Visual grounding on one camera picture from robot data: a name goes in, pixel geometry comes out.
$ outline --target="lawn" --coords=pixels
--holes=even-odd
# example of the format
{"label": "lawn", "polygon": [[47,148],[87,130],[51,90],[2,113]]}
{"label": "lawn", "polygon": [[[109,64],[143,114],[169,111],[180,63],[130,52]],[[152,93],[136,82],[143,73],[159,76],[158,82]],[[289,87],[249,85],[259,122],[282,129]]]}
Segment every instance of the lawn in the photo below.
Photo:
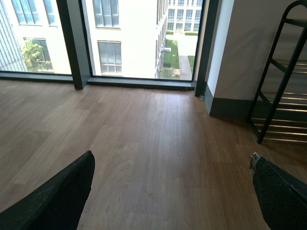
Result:
{"label": "lawn", "polygon": [[188,56],[188,59],[190,63],[191,73],[193,74],[195,56]]}
{"label": "lawn", "polygon": [[179,68],[179,56],[178,56],[178,44],[176,40],[167,39],[165,47],[172,48],[170,53],[165,53],[163,67],[178,69]]}

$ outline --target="building window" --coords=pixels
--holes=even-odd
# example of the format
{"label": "building window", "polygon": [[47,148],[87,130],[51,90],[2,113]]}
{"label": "building window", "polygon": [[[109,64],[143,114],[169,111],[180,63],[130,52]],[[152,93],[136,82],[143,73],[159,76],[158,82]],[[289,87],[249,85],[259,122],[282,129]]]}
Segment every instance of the building window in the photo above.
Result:
{"label": "building window", "polygon": [[19,24],[35,25],[39,22],[34,0],[12,0]]}
{"label": "building window", "polygon": [[192,21],[192,14],[193,14],[193,10],[187,10],[187,14],[186,14],[187,21]]}
{"label": "building window", "polygon": [[191,31],[191,23],[186,23],[184,25],[184,31]]}
{"label": "building window", "polygon": [[196,11],[195,20],[199,21],[201,19],[201,11]]}
{"label": "building window", "polygon": [[174,30],[174,23],[167,23],[167,30]]}
{"label": "building window", "polygon": [[173,9],[168,9],[168,19],[173,20],[175,17],[175,10]]}
{"label": "building window", "polygon": [[184,6],[184,0],[178,0],[178,6]]}
{"label": "building window", "polygon": [[51,64],[50,55],[48,52],[47,44],[45,39],[32,39],[32,38],[24,38],[25,43],[30,44],[30,47],[32,47],[32,54],[33,52],[37,52],[37,50],[34,48],[36,45],[39,45],[42,47],[42,50],[38,56],[35,57],[35,60],[31,60],[29,58],[29,62],[31,62],[31,69],[28,69],[30,72],[46,72],[46,71],[52,71],[53,67]]}
{"label": "building window", "polygon": [[202,0],[197,0],[197,6],[202,6]]}
{"label": "building window", "polygon": [[98,42],[102,73],[121,73],[120,42]]}
{"label": "building window", "polygon": [[95,22],[98,27],[119,25],[118,0],[94,0]]}
{"label": "building window", "polygon": [[56,23],[56,20],[55,20],[51,0],[44,0],[44,5],[45,5],[45,9],[46,9],[48,23],[49,23],[49,25],[54,25]]}
{"label": "building window", "polygon": [[183,10],[177,10],[177,20],[183,19]]}
{"label": "building window", "polygon": [[198,31],[199,28],[200,28],[200,25],[198,23],[195,23],[193,31]]}

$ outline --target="tree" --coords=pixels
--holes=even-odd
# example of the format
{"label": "tree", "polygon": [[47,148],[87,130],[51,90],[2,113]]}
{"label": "tree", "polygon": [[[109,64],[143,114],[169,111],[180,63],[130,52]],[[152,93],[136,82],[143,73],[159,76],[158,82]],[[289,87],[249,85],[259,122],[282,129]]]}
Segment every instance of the tree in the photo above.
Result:
{"label": "tree", "polygon": [[33,42],[32,38],[27,38],[24,41],[24,46],[21,48],[21,53],[24,58],[25,65],[28,72],[41,72],[43,71],[40,55],[43,51],[43,47]]}

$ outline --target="glass pane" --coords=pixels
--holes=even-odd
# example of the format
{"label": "glass pane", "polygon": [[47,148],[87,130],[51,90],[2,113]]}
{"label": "glass pane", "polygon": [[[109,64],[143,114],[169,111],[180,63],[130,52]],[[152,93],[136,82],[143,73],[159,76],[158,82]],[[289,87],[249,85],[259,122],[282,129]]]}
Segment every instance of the glass pane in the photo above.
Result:
{"label": "glass pane", "polygon": [[47,13],[49,25],[54,25],[55,24],[55,16],[54,16],[51,0],[44,0],[44,4],[45,4],[45,8],[46,8],[46,13]]}
{"label": "glass pane", "polygon": [[191,30],[191,23],[186,23],[184,26],[184,31],[190,31]]}
{"label": "glass pane", "polygon": [[109,73],[115,73],[115,66],[109,65]]}
{"label": "glass pane", "polygon": [[[0,70],[71,74],[61,25],[50,27],[47,20],[39,20],[40,17],[48,18],[44,9],[47,1],[8,0],[2,3]],[[54,7],[55,21],[59,18],[56,0],[49,0],[49,3]]]}
{"label": "glass pane", "polygon": [[121,73],[121,66],[116,66],[116,73]]}
{"label": "glass pane", "polygon": [[93,74],[192,80],[194,2],[82,0]]}
{"label": "glass pane", "polygon": [[115,50],[115,63],[121,64],[121,50],[119,43],[114,44],[114,50]]}

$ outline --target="building facade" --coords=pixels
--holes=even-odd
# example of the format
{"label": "building facade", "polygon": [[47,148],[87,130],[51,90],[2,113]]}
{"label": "building facade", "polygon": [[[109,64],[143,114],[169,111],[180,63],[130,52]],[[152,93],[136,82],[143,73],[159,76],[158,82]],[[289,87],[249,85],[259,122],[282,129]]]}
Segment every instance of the building facade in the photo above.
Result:
{"label": "building facade", "polygon": [[40,68],[33,72],[71,74],[64,36],[55,0],[3,0],[8,20],[22,49],[28,40],[42,46]]}
{"label": "building facade", "polygon": [[202,0],[168,0],[167,30],[182,34],[198,31]]}
{"label": "building facade", "polygon": [[167,1],[83,0],[93,74],[158,78]]}
{"label": "building facade", "polygon": [[27,72],[3,0],[0,0],[0,47],[0,70]]}
{"label": "building facade", "polygon": [[[56,0],[8,0],[14,39],[43,47],[40,70],[71,74]],[[159,78],[167,0],[82,0],[93,75]]]}

